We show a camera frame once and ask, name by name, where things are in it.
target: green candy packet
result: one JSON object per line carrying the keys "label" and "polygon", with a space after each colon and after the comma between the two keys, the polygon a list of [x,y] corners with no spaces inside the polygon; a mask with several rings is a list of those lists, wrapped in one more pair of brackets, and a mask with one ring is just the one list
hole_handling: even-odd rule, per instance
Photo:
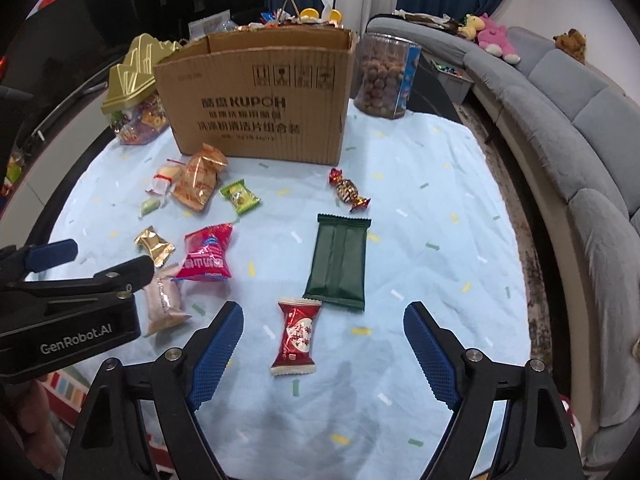
{"label": "green candy packet", "polygon": [[364,310],[368,218],[318,215],[318,237],[303,298]]}
{"label": "green candy packet", "polygon": [[231,200],[231,203],[236,209],[236,213],[239,215],[246,213],[249,209],[253,209],[260,203],[260,199],[246,188],[244,179],[223,187],[220,193],[222,193],[222,196],[225,198]]}

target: light blue tablecloth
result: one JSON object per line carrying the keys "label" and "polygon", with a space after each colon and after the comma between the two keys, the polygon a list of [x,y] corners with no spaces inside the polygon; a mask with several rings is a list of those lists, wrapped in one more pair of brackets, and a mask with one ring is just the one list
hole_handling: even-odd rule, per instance
{"label": "light blue tablecloth", "polygon": [[[91,276],[135,257],[133,239],[149,224],[176,245],[170,262],[179,262],[186,233],[234,221],[231,204],[218,192],[202,214],[170,200],[138,219],[150,177],[166,158],[178,157],[170,132],[148,146],[112,142],[78,181],[52,232],[52,240],[74,238],[79,256],[46,278]],[[305,289],[317,214],[348,216],[349,211],[335,200],[328,167],[294,162],[230,160],[223,181],[244,178],[262,199],[234,226],[228,249],[233,278],[183,283],[190,322],[109,352],[125,364],[153,360],[206,326],[226,299],[244,308],[244,333],[230,367],[213,400],[197,412],[230,476],[419,478],[450,412],[434,399],[404,337],[402,314],[411,301],[422,301],[465,347],[511,364],[529,358],[514,232],[471,132],[425,114],[408,113],[396,121],[370,118],[350,105],[340,168],[371,197],[369,209],[359,213],[372,219],[366,310],[322,308],[312,343],[316,373],[270,375],[284,323],[276,301],[299,297]],[[145,297],[142,292],[136,297],[145,331]],[[78,369],[91,379],[106,357],[89,359]],[[293,394],[294,380],[299,396]],[[144,409],[147,429],[157,434],[152,405],[145,403]],[[476,472],[490,466],[503,410],[494,409]]]}

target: red candy packet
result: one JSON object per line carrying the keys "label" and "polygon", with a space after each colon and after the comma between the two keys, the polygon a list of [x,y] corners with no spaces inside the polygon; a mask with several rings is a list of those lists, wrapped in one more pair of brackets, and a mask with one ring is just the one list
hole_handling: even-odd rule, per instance
{"label": "red candy packet", "polygon": [[280,351],[271,365],[271,375],[310,374],[316,371],[316,363],[309,355],[313,320],[321,301],[302,298],[280,298],[278,305],[284,314],[284,331]]}
{"label": "red candy packet", "polygon": [[219,224],[186,235],[187,257],[174,280],[214,282],[231,278],[225,253],[232,230],[231,224]]}

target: candy wrapper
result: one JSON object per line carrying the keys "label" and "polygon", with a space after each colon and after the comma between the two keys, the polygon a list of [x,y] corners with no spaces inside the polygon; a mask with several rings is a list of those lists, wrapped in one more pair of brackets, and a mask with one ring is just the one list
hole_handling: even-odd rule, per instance
{"label": "candy wrapper", "polygon": [[218,173],[228,166],[225,155],[213,146],[202,145],[202,150],[191,157],[175,185],[174,196],[194,211],[202,211],[213,194]]}
{"label": "candy wrapper", "polygon": [[329,184],[335,187],[335,192],[340,200],[345,204],[351,204],[352,212],[356,209],[367,208],[371,202],[370,198],[358,195],[358,188],[351,180],[342,176],[342,170],[333,168],[329,172]]}
{"label": "candy wrapper", "polygon": [[142,204],[140,204],[140,215],[138,218],[148,215],[149,213],[159,209],[162,206],[162,200],[159,196],[152,196],[147,198]]}
{"label": "candy wrapper", "polygon": [[178,180],[184,169],[184,164],[177,160],[167,160],[169,164],[160,166],[153,179],[151,186],[146,190],[149,193],[166,195],[171,186]]}
{"label": "candy wrapper", "polygon": [[175,251],[175,246],[156,233],[152,225],[136,236],[134,243],[147,250],[156,267],[162,267]]}
{"label": "candy wrapper", "polygon": [[120,144],[148,144],[169,127],[157,91],[140,104],[113,112],[110,120]]}
{"label": "candy wrapper", "polygon": [[271,365],[271,375],[310,374],[316,363],[309,355],[314,317],[322,303],[302,298],[280,298],[278,305],[284,314],[284,331],[280,351]]}
{"label": "candy wrapper", "polygon": [[186,235],[187,258],[174,279],[215,282],[231,278],[225,253],[232,230],[231,224],[219,224]]}
{"label": "candy wrapper", "polygon": [[318,215],[318,236],[304,298],[364,310],[368,218]]}
{"label": "candy wrapper", "polygon": [[178,284],[172,281],[177,273],[177,264],[158,270],[151,283],[145,287],[149,316],[149,326],[146,329],[145,337],[170,326],[184,323],[191,318],[189,314],[182,311],[180,289]]}
{"label": "candy wrapper", "polygon": [[223,187],[220,193],[222,193],[222,196],[225,198],[231,200],[231,203],[236,209],[236,213],[239,215],[246,213],[249,209],[253,209],[260,203],[260,199],[245,187],[244,180],[238,180],[233,184]]}

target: pink stuffed toy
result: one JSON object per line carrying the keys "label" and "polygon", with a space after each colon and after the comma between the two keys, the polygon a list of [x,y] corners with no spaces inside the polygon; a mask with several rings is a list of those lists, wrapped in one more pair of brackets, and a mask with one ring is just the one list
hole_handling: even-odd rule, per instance
{"label": "pink stuffed toy", "polygon": [[507,39],[507,28],[499,27],[486,13],[481,16],[481,19],[484,21],[484,30],[478,32],[480,48],[493,56],[501,57],[509,64],[518,64],[520,56]]}

